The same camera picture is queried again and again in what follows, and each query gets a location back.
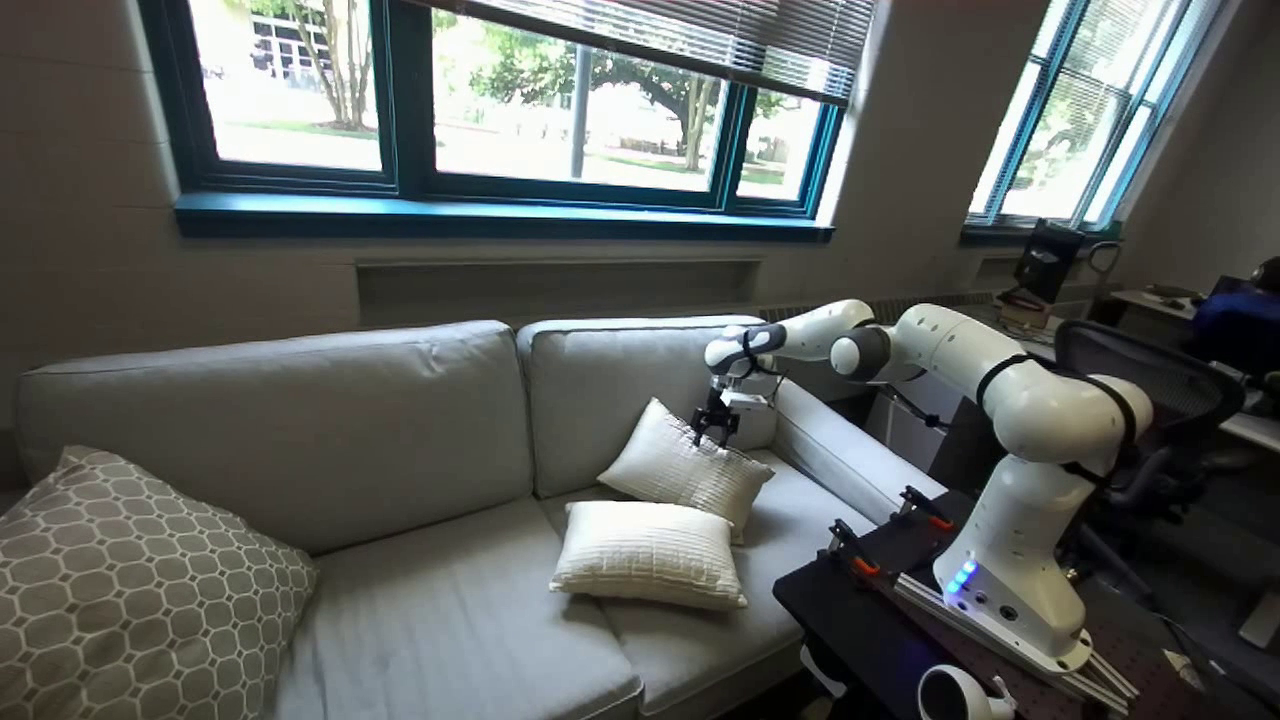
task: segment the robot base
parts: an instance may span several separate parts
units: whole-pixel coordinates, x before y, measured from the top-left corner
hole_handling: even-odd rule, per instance
[[[890,584],[907,604],[922,607],[926,616],[950,623],[955,630],[965,630],[969,640],[1020,658],[1024,666],[1049,675],[1053,682],[1091,697],[1102,708],[1127,717],[1127,701],[1134,701],[1141,693],[1117,672],[1117,663],[1106,663],[1096,646],[1091,637],[1079,630],[1076,646],[1069,646],[1062,657],[1042,657],[1026,642],[1020,642],[1006,627],[999,627],[995,619],[980,616],[980,610],[965,610],[943,604],[943,594],[926,584],[918,584],[914,577],[899,572]]]

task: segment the white pillow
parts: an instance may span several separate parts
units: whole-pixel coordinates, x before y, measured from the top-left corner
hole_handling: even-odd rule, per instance
[[[553,587],[708,610],[749,604],[731,568],[727,521],[636,500],[568,504]]]
[[[742,543],[768,462],[742,460],[711,441],[690,442],[690,426],[675,420],[660,398],[646,398],[627,448],[601,472],[601,482],[657,500],[716,513],[731,522],[731,538]]]

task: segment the window frame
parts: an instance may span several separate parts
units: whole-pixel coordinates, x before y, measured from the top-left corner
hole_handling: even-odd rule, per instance
[[[1037,54],[1037,43],[1032,43],[1032,50],[1026,50],[1026,61],[1024,61],[1024,72],[1037,62],[1040,77],[1037,77],[1037,84],[1032,84],[1032,93],[1026,93],[1026,106],[1024,106],[1024,117],[1020,117],[1020,124],[1017,124],[1017,130],[1011,130],[1011,143],[1006,143],[1005,155],[999,155],[999,166],[995,166],[995,180],[990,180],[990,186],[986,186],[983,206],[972,212],[972,200],[969,200],[969,206],[965,206],[965,235],[961,235],[961,238],[975,238],[975,244],[1024,238],[1024,232],[1032,232],[1040,221],[1049,221],[1049,222],[1069,222],[1069,229],[1076,229],[1076,232],[1082,232],[1082,235],[1096,235],[1096,238],[1120,238],[1120,222],[1122,222],[1120,212],[1122,212],[1122,204],[1127,204],[1130,192],[1134,192],[1134,177],[1141,177],[1142,163],[1154,158],[1153,147],[1154,147],[1154,134],[1158,134],[1165,124],[1169,124],[1169,106],[1172,106],[1172,101],[1181,95],[1181,87],[1184,87],[1184,81],[1187,81],[1187,67],[1191,67],[1191,61],[1198,54],[1202,39],[1212,37],[1212,23],[1225,15],[1214,0],[1202,0],[1198,6],[1208,11],[1208,20],[1202,20],[1198,29],[1191,29],[1195,39],[1191,39],[1187,47],[1181,47],[1184,20],[1191,20],[1191,11],[1195,11],[1191,2],[1195,2],[1195,0],[1172,0],[1172,2],[1165,6],[1165,11],[1172,11],[1172,29],[1169,29],[1165,39],[1153,37],[1153,39],[1158,39],[1165,47],[1153,54],[1153,67],[1141,77],[1141,67],[1148,62],[1148,50],[1153,50],[1153,47],[1148,47],[1153,39],[1148,39],[1142,50],[1134,54],[1134,77],[1127,77],[1127,84],[1120,84],[1120,87],[1106,84],[1106,81],[1096,81],[1096,77],[1087,77],[1087,72],[1069,67],[1069,54],[1070,54],[1070,47],[1076,47],[1076,37],[1079,37],[1079,23],[1082,23],[1091,0],[1069,0],[1069,2],[1062,2],[1058,29],[1056,29],[1049,50]],[[1165,62],[1172,62],[1172,77],[1169,77],[1165,93],[1153,101],[1148,87],[1154,84],[1154,77],[1158,77]],[[1069,221],[1056,221],[1056,215],[1011,215],[1011,212],[1005,212],[1006,192],[1011,192],[1017,171],[1020,171],[1032,141],[1037,141],[1037,126],[1040,126],[1040,118],[1042,118],[1042,106],[1049,106],[1058,77],[1070,77],[1070,81],[1079,81],[1079,84],[1096,84],[1099,93],[1106,93],[1106,95],[1117,101],[1117,118],[1112,118],[1112,126],[1106,126],[1102,151],[1099,151],[1096,163],[1087,166],[1087,180],[1082,180],[1079,200],[1076,200],[1076,206],[1070,206]],[[1112,171],[1112,163],[1117,163],[1117,151],[1122,147],[1127,126],[1134,124],[1141,111],[1148,111],[1148,126],[1141,126],[1141,134],[1134,134],[1134,143],[1130,143],[1130,155],[1122,155],[1122,163],[1117,166],[1112,192],[1106,192],[1106,194],[1096,194],[1096,192],[1102,186],[1102,180],[1106,180],[1106,171]]]
[[[242,163],[219,158],[212,134],[212,106],[204,101],[204,67],[188,0],[139,0],[142,37],[168,118],[170,166],[180,177],[180,229],[188,235],[291,235],[314,232],[310,194],[339,194],[334,229],[413,235],[425,222],[466,221],[500,229],[505,235],[568,232],[585,221],[591,232],[619,235],[680,235],[698,222],[723,238],[789,235],[827,238],[832,229],[815,221],[822,180],[832,166],[843,102],[822,101],[808,143],[808,166],[796,200],[734,194],[754,87],[723,81],[719,141],[708,192],[585,185],[585,180],[519,180],[519,177],[465,177],[438,171],[431,158],[431,15],[394,0],[368,0],[373,11],[373,84],[380,117],[380,171],[301,166],[301,163]]]

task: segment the couch armrest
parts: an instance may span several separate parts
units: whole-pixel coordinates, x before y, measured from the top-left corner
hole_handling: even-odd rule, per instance
[[[922,494],[943,491],[791,380],[774,390],[774,452],[877,522],[899,507],[907,482]]]

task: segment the chair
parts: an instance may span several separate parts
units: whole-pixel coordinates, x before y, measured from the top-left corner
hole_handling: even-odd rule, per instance
[[[1221,472],[1214,426],[1244,406],[1244,387],[1195,355],[1154,349],[1091,318],[1056,332],[1069,376],[1120,376],[1153,396],[1153,426],[1096,504],[1120,515],[1181,521]]]

